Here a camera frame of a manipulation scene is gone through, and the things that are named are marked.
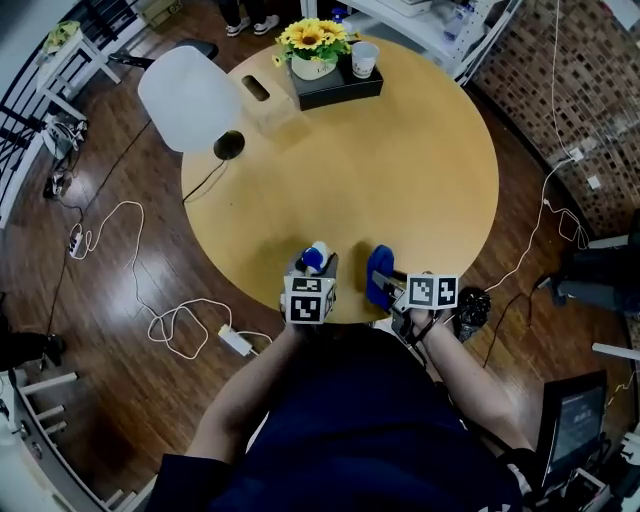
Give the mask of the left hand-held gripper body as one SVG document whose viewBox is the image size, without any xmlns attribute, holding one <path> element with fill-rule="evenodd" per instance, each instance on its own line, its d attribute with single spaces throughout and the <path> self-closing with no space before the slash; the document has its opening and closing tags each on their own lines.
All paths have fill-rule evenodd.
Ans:
<svg viewBox="0 0 640 512">
<path fill-rule="evenodd" d="M 336 300 L 336 279 L 327 277 L 284 277 L 281 313 L 289 324 L 321 325 Z"/>
</svg>

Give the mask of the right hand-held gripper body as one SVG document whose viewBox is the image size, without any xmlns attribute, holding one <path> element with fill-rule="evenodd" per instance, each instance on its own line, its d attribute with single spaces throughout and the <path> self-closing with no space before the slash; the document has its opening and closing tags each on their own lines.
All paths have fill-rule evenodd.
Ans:
<svg viewBox="0 0 640 512">
<path fill-rule="evenodd" d="M 392 314 L 392 329 L 404 343 L 417 343 L 412 333 L 412 322 L 409 310 L 427 309 L 431 311 L 454 309 L 458 303 L 459 278 L 453 275 L 408 275 L 405 286 L 406 310 L 404 313 Z"/>
</svg>

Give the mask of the person's right hand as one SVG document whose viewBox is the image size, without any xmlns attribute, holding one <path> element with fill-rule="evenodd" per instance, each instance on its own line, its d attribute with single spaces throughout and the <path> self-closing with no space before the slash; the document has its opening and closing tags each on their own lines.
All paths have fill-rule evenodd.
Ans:
<svg viewBox="0 0 640 512">
<path fill-rule="evenodd" d="M 409 316 L 412 322 L 412 333 L 416 338 L 422 338 L 442 316 L 442 310 L 427 310 L 412 308 Z"/>
</svg>

